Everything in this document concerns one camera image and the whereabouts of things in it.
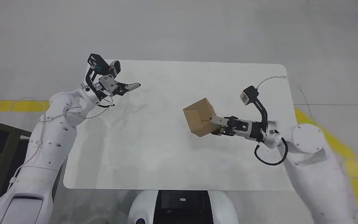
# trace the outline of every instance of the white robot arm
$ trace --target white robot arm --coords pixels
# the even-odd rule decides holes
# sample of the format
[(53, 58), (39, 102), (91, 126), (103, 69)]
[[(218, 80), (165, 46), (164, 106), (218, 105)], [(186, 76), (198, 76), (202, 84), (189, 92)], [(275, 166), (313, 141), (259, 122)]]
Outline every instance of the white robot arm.
[[(261, 122), (216, 116), (211, 122), (221, 129), (213, 134), (257, 141), (254, 153), (261, 162), (271, 166), (283, 162), (292, 186), (316, 224), (354, 224), (354, 206), (350, 203), (354, 194), (322, 131), (303, 124), (279, 132), (275, 122), (267, 121), (266, 109), (257, 96), (257, 89), (250, 86), (243, 91), (241, 99), (246, 105), (255, 104), (262, 115)], [(282, 160), (276, 163), (262, 160), (257, 154), (262, 144), (278, 148)]]
[[(100, 105), (105, 97), (123, 95), (140, 86), (115, 81), (120, 72), (118, 61), (109, 66), (99, 55), (91, 54), (88, 62), (91, 69), (86, 75), (87, 85), (51, 97), (50, 108), (31, 134), (20, 172), (0, 198), (0, 223), (48, 223), (53, 209), (51, 191), (76, 139), (76, 126), (95, 106), (108, 107)], [(97, 74), (102, 77), (94, 84)], [(82, 98), (85, 106), (81, 106), (76, 97)]]

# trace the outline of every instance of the concrete floor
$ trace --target concrete floor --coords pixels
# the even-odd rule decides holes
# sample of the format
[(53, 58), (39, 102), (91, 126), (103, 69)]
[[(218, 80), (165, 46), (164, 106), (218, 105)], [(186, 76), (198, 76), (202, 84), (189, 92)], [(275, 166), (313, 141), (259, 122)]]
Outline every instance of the concrete floor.
[[(313, 118), (357, 149), (357, 20), (356, 0), (3, 0), (0, 97), (46, 100), (72, 91), (90, 53), (283, 64), (295, 106), (307, 112), (299, 86)], [(0, 113), (0, 122), (33, 128), (8, 113)], [(136, 193), (60, 184), (51, 223), (125, 223)], [(228, 194), (242, 223), (312, 223), (295, 193)]]

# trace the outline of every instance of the white tabletop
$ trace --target white tabletop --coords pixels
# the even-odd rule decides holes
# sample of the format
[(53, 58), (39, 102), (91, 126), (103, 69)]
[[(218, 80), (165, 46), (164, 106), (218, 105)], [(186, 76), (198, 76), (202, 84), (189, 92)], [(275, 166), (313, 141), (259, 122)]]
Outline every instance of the white tabletop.
[[(64, 185), (86, 189), (293, 190), (283, 165), (254, 156), (255, 142), (189, 131), (182, 109), (207, 97), (218, 116), (261, 120), (239, 96), (265, 78), (286, 76), (278, 64), (121, 60), (120, 82), (142, 86), (116, 96), (116, 106), (78, 126)], [(262, 84), (258, 98), (279, 129), (296, 125), (287, 80)], [(89, 116), (99, 113), (95, 109)], [(260, 156), (278, 161), (277, 150)]]

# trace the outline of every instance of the yellow line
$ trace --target yellow line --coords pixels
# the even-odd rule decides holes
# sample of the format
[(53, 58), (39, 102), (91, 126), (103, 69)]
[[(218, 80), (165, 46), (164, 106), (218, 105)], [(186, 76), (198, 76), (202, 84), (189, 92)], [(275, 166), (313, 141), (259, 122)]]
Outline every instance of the yellow line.
[[(0, 111), (10, 111), (11, 105), (14, 103), (14, 100), (0, 100)], [(49, 108), (50, 104), (48, 101), (43, 101), (46, 107), (46, 110)], [(14, 112), (42, 112), (43, 107), (38, 101), (24, 100), (19, 101), (14, 107)], [(326, 135), (326, 139), (331, 146), (332, 150), (335, 151), (344, 159), (344, 166), (347, 175), (351, 179), (353, 190), (356, 195), (358, 202), (358, 160), (356, 159), (354, 150), (348, 145), (341, 142), (337, 137), (331, 134), (328, 130), (318, 125), (311, 118), (306, 116), (302, 111), (295, 108), (296, 119), (299, 124), (309, 123), (314, 124), (323, 131)]]
[(337, 137), (331, 134), (328, 130), (316, 124), (312, 119), (306, 116), (302, 111), (295, 108), (297, 123), (299, 124), (314, 124), (323, 131), (326, 136), (326, 140), (331, 147), (331, 149), (340, 155), (344, 159), (344, 168), (347, 176), (350, 178), (354, 194), (356, 196), (356, 201), (358, 203), (358, 160), (354, 150), (348, 145), (341, 142)]
[[(11, 105), (15, 100), (0, 100), (0, 111), (9, 112)], [(43, 101), (46, 110), (50, 107), (50, 103), (45, 100)], [(15, 104), (12, 111), (14, 112), (42, 112), (44, 111), (43, 106), (40, 102), (35, 100), (22, 100)]]

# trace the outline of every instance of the brown cardboard box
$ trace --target brown cardboard box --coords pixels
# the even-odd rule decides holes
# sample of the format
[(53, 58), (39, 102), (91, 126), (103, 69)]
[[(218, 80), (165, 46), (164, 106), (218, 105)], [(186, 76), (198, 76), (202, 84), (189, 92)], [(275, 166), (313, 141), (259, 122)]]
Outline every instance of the brown cardboard box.
[(199, 137), (218, 130), (220, 126), (212, 124), (210, 117), (216, 116), (213, 106), (207, 98), (183, 109), (190, 131)]

